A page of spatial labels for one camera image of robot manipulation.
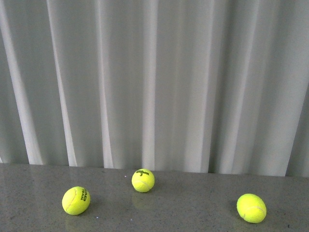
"granite countertop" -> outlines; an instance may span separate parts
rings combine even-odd
[[[0,164],[1,232],[306,232],[309,178],[153,172],[152,190],[138,193],[134,170]],[[91,195],[78,216],[62,209],[74,186]],[[236,202],[260,196],[267,216],[244,221]]]

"curtain fold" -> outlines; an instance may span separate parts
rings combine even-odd
[[[309,176],[305,0],[0,0],[0,162]]]

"head logo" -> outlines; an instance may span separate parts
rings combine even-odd
[[[83,188],[81,200],[85,202],[86,199],[87,199],[87,190]]]

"tennis ball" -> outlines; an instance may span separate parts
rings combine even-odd
[[[155,185],[155,176],[147,169],[139,169],[132,176],[132,185],[137,192],[148,192]]]
[[[237,201],[237,211],[247,222],[260,223],[266,217],[266,206],[258,196],[246,193]]]
[[[64,211],[71,215],[78,215],[85,211],[90,204],[90,194],[83,187],[69,189],[62,198]]]

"fuzzy yellow ball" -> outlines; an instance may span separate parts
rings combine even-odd
[[[90,204],[90,194],[83,187],[69,189],[62,198],[64,211],[71,215],[78,215],[85,211]]]
[[[237,201],[239,215],[247,222],[260,223],[266,217],[266,205],[258,196],[246,193]]]
[[[139,169],[132,176],[132,185],[138,192],[148,192],[155,185],[155,176],[148,169]]]

